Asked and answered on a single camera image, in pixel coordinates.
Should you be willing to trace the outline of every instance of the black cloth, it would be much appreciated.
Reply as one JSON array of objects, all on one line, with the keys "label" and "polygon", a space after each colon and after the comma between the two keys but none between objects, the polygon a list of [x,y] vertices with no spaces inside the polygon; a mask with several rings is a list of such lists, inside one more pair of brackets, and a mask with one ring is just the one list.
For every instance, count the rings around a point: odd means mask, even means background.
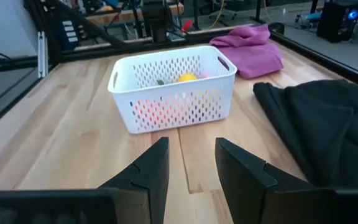
[{"label": "black cloth", "polygon": [[358,187],[358,86],[315,81],[254,93],[288,150],[318,187]]}]

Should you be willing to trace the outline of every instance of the basket handle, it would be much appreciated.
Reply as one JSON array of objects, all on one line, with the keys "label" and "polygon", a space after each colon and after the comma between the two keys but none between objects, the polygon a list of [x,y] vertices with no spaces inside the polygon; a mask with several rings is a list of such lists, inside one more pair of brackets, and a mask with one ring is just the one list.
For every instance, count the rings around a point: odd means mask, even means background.
[{"label": "basket handle", "polygon": [[237,67],[231,63],[231,61],[224,55],[218,56],[218,61],[225,67],[229,73],[237,72]]},{"label": "basket handle", "polygon": [[108,89],[109,91],[113,91],[116,88],[116,82],[117,82],[117,77],[118,77],[118,64],[116,63],[114,65],[114,68],[112,69],[111,72],[111,76],[110,76],[110,81],[109,81],[109,86]]}]

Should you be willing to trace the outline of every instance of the yellow fruit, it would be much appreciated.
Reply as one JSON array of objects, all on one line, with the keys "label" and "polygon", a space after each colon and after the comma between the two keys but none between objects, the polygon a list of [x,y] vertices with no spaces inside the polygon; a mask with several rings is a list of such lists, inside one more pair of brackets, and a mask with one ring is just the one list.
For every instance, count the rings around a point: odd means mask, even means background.
[{"label": "yellow fruit", "polygon": [[104,7],[104,10],[105,10],[105,11],[112,11],[113,8],[112,8],[111,6],[105,6],[105,7]]},{"label": "yellow fruit", "polygon": [[181,77],[179,77],[177,82],[187,82],[187,81],[192,81],[192,80],[197,80],[197,77],[192,73],[186,73],[186,74],[182,75]]}]

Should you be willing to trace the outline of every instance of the computer tower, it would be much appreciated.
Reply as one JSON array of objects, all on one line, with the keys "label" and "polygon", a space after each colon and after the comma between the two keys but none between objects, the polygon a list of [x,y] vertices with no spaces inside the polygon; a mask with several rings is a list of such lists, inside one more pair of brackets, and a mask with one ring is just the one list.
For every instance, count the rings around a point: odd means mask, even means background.
[{"label": "computer tower", "polygon": [[332,43],[348,41],[358,18],[358,4],[326,2],[317,28],[317,36]]}]

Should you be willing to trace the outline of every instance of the pink towel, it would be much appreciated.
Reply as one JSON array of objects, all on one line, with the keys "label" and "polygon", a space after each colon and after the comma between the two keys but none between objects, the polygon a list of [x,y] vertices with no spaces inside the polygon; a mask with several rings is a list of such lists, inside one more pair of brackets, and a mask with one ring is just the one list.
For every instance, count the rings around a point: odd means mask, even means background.
[{"label": "pink towel", "polygon": [[269,36],[267,25],[240,26],[209,44],[237,67],[242,78],[250,79],[284,68],[278,47],[268,42]]}]

